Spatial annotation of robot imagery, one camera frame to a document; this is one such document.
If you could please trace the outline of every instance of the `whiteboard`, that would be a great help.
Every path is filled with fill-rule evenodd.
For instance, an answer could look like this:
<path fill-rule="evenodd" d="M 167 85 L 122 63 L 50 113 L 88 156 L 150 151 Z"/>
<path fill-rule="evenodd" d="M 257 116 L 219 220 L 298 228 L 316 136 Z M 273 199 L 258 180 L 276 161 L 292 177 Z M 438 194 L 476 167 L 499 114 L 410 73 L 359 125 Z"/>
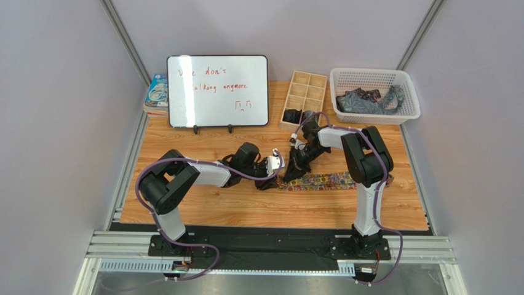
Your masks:
<path fill-rule="evenodd" d="M 173 127 L 266 125 L 268 59 L 263 55 L 167 59 Z"/>

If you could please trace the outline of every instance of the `wooden table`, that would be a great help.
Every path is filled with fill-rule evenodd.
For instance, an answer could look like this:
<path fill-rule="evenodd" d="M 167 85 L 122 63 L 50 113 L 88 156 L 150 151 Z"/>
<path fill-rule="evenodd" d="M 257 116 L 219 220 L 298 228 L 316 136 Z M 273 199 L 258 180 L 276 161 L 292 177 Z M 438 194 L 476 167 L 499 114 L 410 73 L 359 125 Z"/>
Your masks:
<path fill-rule="evenodd" d="M 270 82 L 269 123 L 265 127 L 235 127 L 233 134 L 229 134 L 227 128 L 203 128 L 195 135 L 192 129 L 173 129 L 167 118 L 151 118 L 121 222 L 153 223 L 151 215 L 138 203 L 134 194 L 135 180 L 145 166 L 170 149 L 177 149 L 193 159 L 217 160 L 235 153 L 242 143 L 248 141 L 259 147 L 263 157 L 278 148 L 287 160 L 290 132 L 280 130 L 279 121 L 288 87 L 289 81 Z M 335 124 L 336 115 L 329 89 L 326 91 L 324 111 Z M 352 127 L 362 128 L 365 125 L 354 124 Z M 384 190 L 382 222 L 395 229 L 427 230 L 400 129 L 392 125 L 377 127 L 393 158 L 391 174 L 395 177 L 391 186 Z M 342 150 L 332 151 L 311 163 L 313 173 L 347 171 Z M 240 184 L 227 189 L 193 186 L 179 208 L 185 224 L 349 228 L 355 220 L 357 191 L 258 191 L 252 181 L 243 179 Z"/>

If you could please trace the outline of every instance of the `wooden organizer box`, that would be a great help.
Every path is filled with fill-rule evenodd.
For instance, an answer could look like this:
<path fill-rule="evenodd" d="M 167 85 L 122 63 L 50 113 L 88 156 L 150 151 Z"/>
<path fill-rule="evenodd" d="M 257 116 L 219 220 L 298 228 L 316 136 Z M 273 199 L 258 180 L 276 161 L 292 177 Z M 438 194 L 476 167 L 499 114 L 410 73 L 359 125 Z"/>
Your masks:
<path fill-rule="evenodd" d="M 298 124 L 284 122 L 287 109 L 319 112 L 324 106 L 327 76 L 294 71 L 280 117 L 280 129 L 295 132 Z"/>

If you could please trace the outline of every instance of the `gray cloth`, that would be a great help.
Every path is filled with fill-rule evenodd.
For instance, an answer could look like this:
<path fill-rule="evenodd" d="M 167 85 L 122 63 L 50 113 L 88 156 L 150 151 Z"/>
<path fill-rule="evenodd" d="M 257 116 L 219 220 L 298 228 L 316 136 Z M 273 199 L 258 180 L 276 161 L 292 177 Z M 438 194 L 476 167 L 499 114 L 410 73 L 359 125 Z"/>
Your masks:
<path fill-rule="evenodd" d="M 402 106 L 406 95 L 402 86 L 392 85 L 389 91 L 377 102 L 361 97 L 358 91 L 346 91 L 343 96 L 336 97 L 336 106 L 341 112 L 357 114 L 393 115 Z"/>

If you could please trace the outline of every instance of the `patterned cloth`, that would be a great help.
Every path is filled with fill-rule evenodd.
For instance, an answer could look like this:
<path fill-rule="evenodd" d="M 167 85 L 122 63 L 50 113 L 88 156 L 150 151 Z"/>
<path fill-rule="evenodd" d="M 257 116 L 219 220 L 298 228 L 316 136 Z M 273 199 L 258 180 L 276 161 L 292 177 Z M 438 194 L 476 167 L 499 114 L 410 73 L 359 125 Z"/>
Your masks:
<path fill-rule="evenodd" d="M 392 175 L 388 175 L 386 187 L 393 182 L 393 179 Z M 304 175 L 302 178 L 292 180 L 289 183 L 283 182 L 280 176 L 277 179 L 277 184 L 279 191 L 332 191 L 357 187 L 357 183 L 353 181 L 349 172 Z"/>
<path fill-rule="evenodd" d="M 402 106 L 406 94 L 402 86 L 392 85 L 386 96 L 380 100 L 379 98 L 381 97 L 378 90 L 364 91 L 357 88 L 353 91 L 346 91 L 345 95 L 337 96 L 336 107 L 341 112 L 393 115 Z"/>

